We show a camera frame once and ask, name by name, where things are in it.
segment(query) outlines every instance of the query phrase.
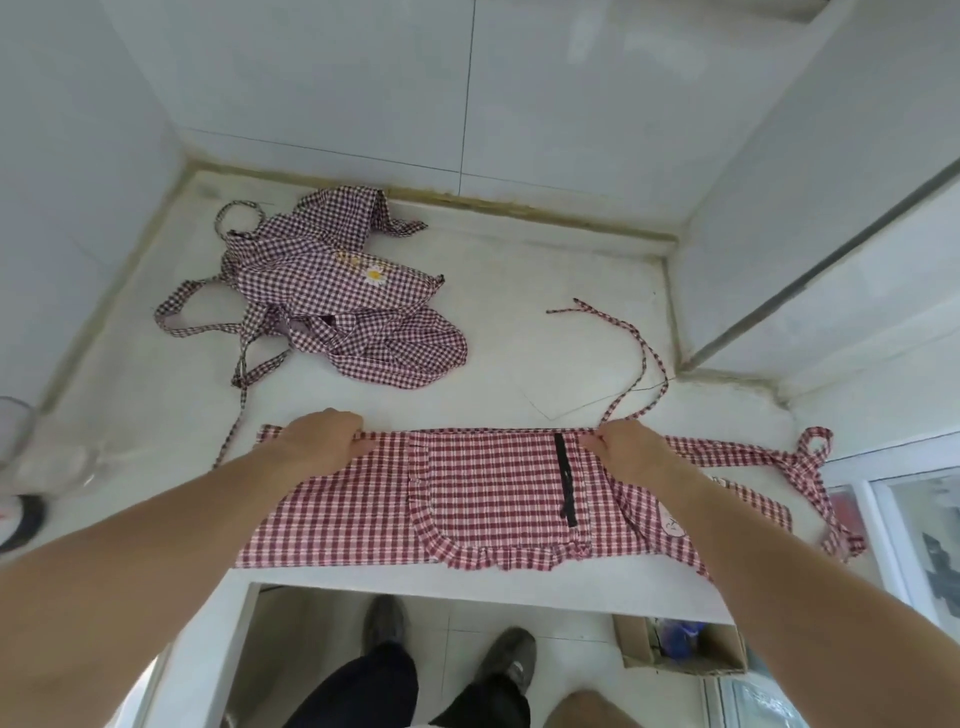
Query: plaid fabric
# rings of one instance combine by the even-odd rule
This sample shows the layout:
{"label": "plaid fabric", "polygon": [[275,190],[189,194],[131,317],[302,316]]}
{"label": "plaid fabric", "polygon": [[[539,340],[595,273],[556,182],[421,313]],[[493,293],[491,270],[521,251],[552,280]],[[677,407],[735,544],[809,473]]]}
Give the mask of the plaid fabric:
{"label": "plaid fabric", "polygon": [[[256,209],[253,231],[223,232],[227,211]],[[227,243],[218,276],[188,280],[154,314],[173,336],[224,331],[240,336],[240,360],[231,383],[240,389],[240,417],[247,390],[276,369],[293,350],[326,356],[341,374],[411,389],[439,379],[467,361],[467,340],[426,306],[442,276],[397,265],[363,252],[371,231],[407,237],[426,226],[395,220],[381,190],[337,187],[311,193],[294,210],[267,219],[257,205],[235,201],[217,213],[214,229]],[[223,283],[248,302],[240,323],[175,327],[197,291]],[[248,369],[247,349],[261,336],[285,336],[289,348]],[[240,424],[233,424],[219,464]]]}
{"label": "plaid fabric", "polygon": [[[629,324],[583,302],[564,309],[593,313],[631,332]],[[603,416],[605,422],[623,399]],[[259,440],[276,437],[266,425]],[[280,503],[241,551],[239,567],[300,567],[442,562],[455,569],[550,570],[565,559],[662,553],[707,575],[693,544],[647,490],[613,479],[599,459],[580,448],[588,429],[448,428],[366,433],[379,447],[343,471],[310,478]],[[567,510],[557,435],[572,474],[574,518]],[[810,449],[820,437],[825,446]],[[811,428],[797,452],[714,440],[668,437],[673,450],[700,468],[772,465],[813,503],[829,526],[828,553],[844,558],[863,550],[863,539],[836,519],[817,469],[832,433]],[[722,478],[766,518],[790,530],[789,510]]]}

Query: cardboard box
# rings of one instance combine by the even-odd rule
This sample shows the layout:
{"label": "cardboard box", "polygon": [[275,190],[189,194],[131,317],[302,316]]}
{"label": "cardboard box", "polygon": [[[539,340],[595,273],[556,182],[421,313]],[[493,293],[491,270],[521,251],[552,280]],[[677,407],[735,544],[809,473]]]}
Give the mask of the cardboard box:
{"label": "cardboard box", "polygon": [[652,619],[613,615],[613,629],[623,667],[653,667],[702,677],[742,675],[747,671],[747,647],[740,631],[730,624],[704,627],[698,653],[687,660],[673,660],[663,654]]}

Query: black zipper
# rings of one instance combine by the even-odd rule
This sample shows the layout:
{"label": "black zipper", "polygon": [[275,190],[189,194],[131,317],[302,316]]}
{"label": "black zipper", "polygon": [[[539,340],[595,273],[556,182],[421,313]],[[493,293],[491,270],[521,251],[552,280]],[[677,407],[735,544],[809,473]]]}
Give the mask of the black zipper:
{"label": "black zipper", "polygon": [[573,502],[573,470],[570,460],[566,456],[566,443],[560,432],[553,433],[553,442],[557,446],[557,460],[560,463],[560,482],[564,487],[564,507],[560,509],[560,517],[566,518],[570,528],[577,526],[577,510]]}

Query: gray sneaker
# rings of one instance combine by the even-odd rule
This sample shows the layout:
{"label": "gray sneaker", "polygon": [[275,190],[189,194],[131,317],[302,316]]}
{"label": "gray sneaker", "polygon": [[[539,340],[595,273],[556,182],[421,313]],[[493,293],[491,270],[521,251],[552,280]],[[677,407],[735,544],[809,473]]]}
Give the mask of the gray sneaker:
{"label": "gray sneaker", "polygon": [[383,643],[404,645],[407,637],[407,614],[403,602],[393,595],[375,596],[363,620],[363,653],[370,653]]}
{"label": "gray sneaker", "polygon": [[491,675],[506,675],[526,694],[537,666],[537,640],[522,627],[510,627],[487,650],[487,656],[473,678],[474,682]]}

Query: hand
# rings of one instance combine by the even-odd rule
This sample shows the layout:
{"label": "hand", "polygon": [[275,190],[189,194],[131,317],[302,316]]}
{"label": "hand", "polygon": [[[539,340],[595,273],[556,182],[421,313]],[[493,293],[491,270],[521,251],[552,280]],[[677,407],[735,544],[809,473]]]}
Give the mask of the hand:
{"label": "hand", "polygon": [[594,434],[581,435],[580,445],[600,458],[617,480],[656,490],[672,473],[697,469],[670,449],[666,440],[636,420],[614,420]]}
{"label": "hand", "polygon": [[294,420],[275,440],[261,447],[296,469],[301,480],[311,475],[332,475],[353,458],[376,448],[373,440],[354,439],[362,427],[360,415],[327,408]]}

